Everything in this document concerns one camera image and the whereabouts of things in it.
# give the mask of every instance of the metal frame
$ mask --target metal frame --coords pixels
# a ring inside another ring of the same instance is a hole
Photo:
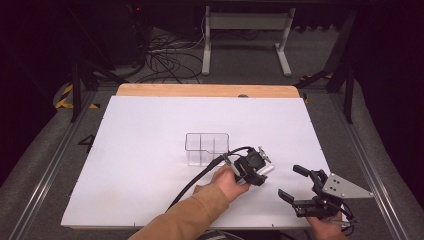
[[[291,70],[284,53],[284,47],[293,22],[295,9],[291,8],[288,13],[278,14],[251,14],[251,13],[215,13],[211,12],[210,6],[206,6],[205,12],[205,48],[203,51],[202,74],[208,75],[211,64],[211,29],[261,29],[283,30],[283,37],[279,43],[275,43],[275,50],[280,60],[284,76],[291,76]]]

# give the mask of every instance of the gray floor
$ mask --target gray floor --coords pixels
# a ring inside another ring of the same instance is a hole
[[[292,31],[285,51],[293,72],[289,78],[283,77],[273,50],[273,44],[278,42],[279,36],[278,32],[265,32],[254,41],[246,41],[233,35],[218,35],[213,39],[210,75],[199,76],[199,81],[219,84],[295,84],[301,76],[311,75],[323,68],[337,32]],[[186,52],[202,57],[201,46]],[[195,72],[201,69],[200,62],[189,56],[180,56],[179,61]],[[129,80],[135,82],[150,73],[145,68]],[[156,82],[162,81],[174,82],[170,79],[158,79]],[[306,106],[330,169],[359,186],[375,190],[376,193],[387,193],[387,196],[383,194],[382,200],[348,201],[360,219],[349,239],[424,239],[423,210],[388,157],[365,107],[360,86],[356,84],[354,91],[354,124],[347,125],[340,116],[343,92],[327,94],[323,88],[326,81],[320,80],[302,89],[301,93],[308,96]],[[196,83],[194,79],[184,82]],[[99,103],[100,109],[86,110],[76,124],[70,124],[71,109],[58,109],[54,118],[34,140],[0,189],[0,239],[8,239],[11,234],[12,239],[126,239],[136,231],[73,230],[60,226],[69,201],[68,195],[87,157],[87,146],[78,145],[78,142],[90,134],[96,134],[107,103],[116,89],[116,84],[102,82],[97,93],[85,92],[84,99]],[[58,89],[58,95],[62,91],[63,88]],[[371,178],[369,168],[364,168],[363,159],[368,161],[368,165],[365,165],[374,170],[371,171]],[[51,162],[57,163],[60,168],[48,171],[43,176],[46,169],[53,168]],[[46,183],[43,191],[37,188],[41,186],[41,180]],[[378,183],[384,188],[376,188]],[[36,201],[31,198],[34,191],[41,191],[45,195]],[[31,208],[26,210],[29,202],[37,204],[30,205]],[[20,220],[24,212],[32,214],[26,214]],[[306,239],[302,231],[285,232],[296,239]]]

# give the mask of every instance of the white table surface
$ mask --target white table surface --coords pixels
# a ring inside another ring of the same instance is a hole
[[[111,98],[61,224],[146,225],[202,171],[188,166],[184,149],[186,134],[198,132],[228,133],[230,150],[262,146],[275,166],[262,186],[252,186],[211,228],[309,226],[277,194],[281,188],[296,200],[314,196],[310,178],[292,171],[295,164],[330,173],[301,98],[136,96]],[[198,184],[209,183],[212,174]]]

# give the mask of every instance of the cable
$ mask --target cable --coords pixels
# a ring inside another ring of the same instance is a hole
[[[250,150],[252,149],[252,147],[241,147],[241,148],[237,148],[234,149],[230,152],[228,152],[227,154],[223,154],[220,155],[219,157],[215,158],[214,160],[212,160],[208,166],[206,166],[206,168],[201,171],[196,177],[193,178],[193,180],[191,180],[184,188],[183,190],[181,190],[181,192],[177,195],[177,197],[174,199],[174,201],[172,201],[171,205],[168,207],[167,211],[174,206],[178,201],[180,201],[180,199],[184,196],[184,194],[188,191],[188,189],[191,188],[191,186],[193,186],[200,178],[202,178],[206,173],[208,173],[209,171],[211,171],[214,167],[218,166],[218,164],[220,164],[222,161],[225,160],[226,157],[234,155],[234,153],[241,151],[241,150]]]

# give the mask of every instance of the sleeve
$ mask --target sleeve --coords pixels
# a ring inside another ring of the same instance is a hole
[[[130,237],[130,240],[190,240],[198,238],[229,206],[215,184],[201,187]]]

